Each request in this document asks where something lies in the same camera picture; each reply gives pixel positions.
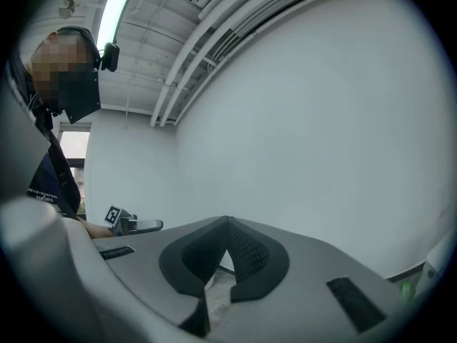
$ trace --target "black slot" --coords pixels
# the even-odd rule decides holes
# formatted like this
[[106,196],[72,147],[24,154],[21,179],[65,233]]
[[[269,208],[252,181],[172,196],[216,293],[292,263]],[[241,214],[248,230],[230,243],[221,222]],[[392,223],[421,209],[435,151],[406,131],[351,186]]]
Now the black slot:
[[386,318],[348,277],[332,279],[327,282],[327,286],[359,333],[369,330]]
[[127,245],[126,247],[120,247],[120,248],[115,248],[115,249],[110,249],[110,250],[103,250],[100,252],[100,255],[103,259],[108,260],[108,259],[113,259],[117,257],[122,257],[124,255],[134,253],[135,249]]

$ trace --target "white wall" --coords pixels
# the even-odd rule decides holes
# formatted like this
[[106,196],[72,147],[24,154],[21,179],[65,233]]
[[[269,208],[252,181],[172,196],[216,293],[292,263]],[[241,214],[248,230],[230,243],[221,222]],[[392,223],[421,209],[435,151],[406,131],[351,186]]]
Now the white wall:
[[388,277],[451,222],[454,83],[406,0],[322,0],[258,38],[177,132],[189,221],[230,214]]
[[152,129],[149,116],[101,110],[93,120],[84,184],[87,219],[104,224],[114,204],[139,218],[162,219],[164,228],[179,217],[174,129]]

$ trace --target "person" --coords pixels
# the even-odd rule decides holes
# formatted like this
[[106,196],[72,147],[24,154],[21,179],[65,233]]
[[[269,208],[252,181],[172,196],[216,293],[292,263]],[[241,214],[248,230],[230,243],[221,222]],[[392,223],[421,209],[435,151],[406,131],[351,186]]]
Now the person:
[[[99,109],[96,75],[99,62],[91,32],[78,26],[51,32],[25,65],[17,48],[9,60],[11,75],[27,108],[36,118],[35,125],[51,144],[27,194],[52,204],[61,216],[80,221],[93,239],[112,237],[114,233],[108,227],[91,224],[76,215],[81,196],[59,141],[52,133],[52,116],[65,110],[70,122],[74,123]],[[88,100],[89,105],[75,105]]]

